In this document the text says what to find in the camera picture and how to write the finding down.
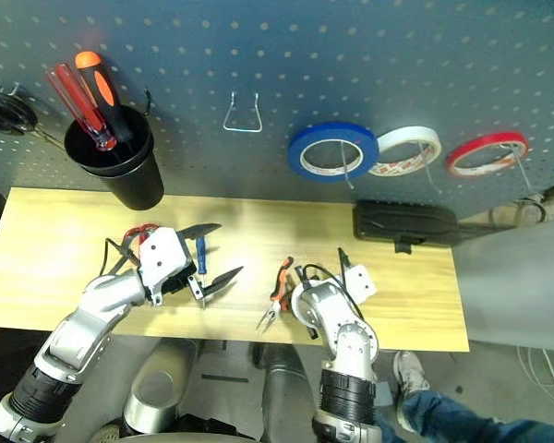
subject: wooden table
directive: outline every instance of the wooden table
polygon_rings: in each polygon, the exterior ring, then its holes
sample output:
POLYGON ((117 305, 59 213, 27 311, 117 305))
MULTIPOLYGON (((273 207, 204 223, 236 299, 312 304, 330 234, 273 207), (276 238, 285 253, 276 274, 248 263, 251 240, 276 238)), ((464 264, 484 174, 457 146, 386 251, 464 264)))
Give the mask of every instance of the wooden table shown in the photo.
MULTIPOLYGON (((263 335, 255 327, 286 256, 338 273, 341 246, 378 287, 361 309, 382 348, 468 351, 451 250, 415 247, 408 256, 395 254, 393 244, 357 241, 351 208, 165 196, 154 209, 136 212, 106 192, 13 188, 0 222, 0 327, 53 329, 97 275, 105 237, 120 242, 145 222, 176 229, 218 222, 223 227, 207 237, 207 279, 244 266, 235 284, 205 311, 188 290, 168 294, 162 307, 134 308, 116 333, 319 344, 289 313, 263 335)), ((117 258, 110 254, 107 269, 117 258)))

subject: gray pegboard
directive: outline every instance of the gray pegboard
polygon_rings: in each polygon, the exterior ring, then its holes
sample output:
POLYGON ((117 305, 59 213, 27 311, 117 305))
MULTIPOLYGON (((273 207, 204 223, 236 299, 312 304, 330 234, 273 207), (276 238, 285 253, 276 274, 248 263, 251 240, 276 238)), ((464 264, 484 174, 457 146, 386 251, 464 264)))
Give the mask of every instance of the gray pegboard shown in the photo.
MULTIPOLYGON (((522 131, 534 188, 554 185, 554 1, 253 0, 0 2, 0 82, 19 81, 43 128, 60 138, 69 115, 44 70, 100 52, 125 103, 150 117, 166 192, 201 196, 442 204, 460 217, 528 194, 516 169, 478 179, 448 175, 451 150, 477 135, 522 131), (264 130, 222 129, 232 90, 253 94, 264 130), (313 183, 292 173, 290 138, 307 125, 347 121, 381 135, 436 129, 443 153, 424 170, 313 183)), ((0 136, 0 190, 102 189, 40 140, 0 136)))

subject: shoe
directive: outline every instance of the shoe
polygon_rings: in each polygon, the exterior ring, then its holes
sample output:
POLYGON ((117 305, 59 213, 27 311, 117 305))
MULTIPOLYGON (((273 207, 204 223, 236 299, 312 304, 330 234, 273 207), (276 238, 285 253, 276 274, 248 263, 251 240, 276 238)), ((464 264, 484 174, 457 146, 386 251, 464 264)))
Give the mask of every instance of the shoe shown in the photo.
POLYGON ((415 432, 404 416, 402 404, 420 390, 430 390, 425 371, 420 360, 412 351, 398 351, 394 356, 393 371, 398 381, 400 393, 396 403, 398 424, 408 432, 415 432))

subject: screwdriver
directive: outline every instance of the screwdriver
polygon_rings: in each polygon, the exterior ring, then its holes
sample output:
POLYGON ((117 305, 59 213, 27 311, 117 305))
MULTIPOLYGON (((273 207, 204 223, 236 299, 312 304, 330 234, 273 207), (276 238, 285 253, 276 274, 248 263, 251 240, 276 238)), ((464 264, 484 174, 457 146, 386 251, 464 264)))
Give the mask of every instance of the screwdriver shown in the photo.
POLYGON ((113 129, 121 143, 133 138, 123 116, 121 103, 113 82, 109 78, 101 57, 93 51, 84 51, 76 55, 76 68, 86 81, 97 107, 104 120, 113 129))
MULTIPOLYGON (((205 274, 207 274, 207 264, 205 260, 205 237, 197 237, 195 240, 195 247, 197 248, 197 262, 198 273, 201 276, 201 289, 205 291, 205 274)), ((205 309, 205 293, 201 299, 201 305, 205 309)))
POLYGON ((98 150, 112 150, 117 144, 81 79, 65 63, 47 69, 47 79, 74 115, 80 127, 92 137, 98 150))

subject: black cup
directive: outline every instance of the black cup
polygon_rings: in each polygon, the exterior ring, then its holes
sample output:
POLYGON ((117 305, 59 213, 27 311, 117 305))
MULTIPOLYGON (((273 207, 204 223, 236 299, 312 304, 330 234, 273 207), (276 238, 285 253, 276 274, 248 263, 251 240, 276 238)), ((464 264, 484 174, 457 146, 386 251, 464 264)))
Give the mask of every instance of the black cup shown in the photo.
POLYGON ((123 106, 123 116, 134 135, 127 143, 99 151, 75 121, 66 131, 64 145, 70 159, 98 177, 124 205, 132 210, 149 210, 164 194, 154 159, 154 136, 148 120, 138 111, 123 106))

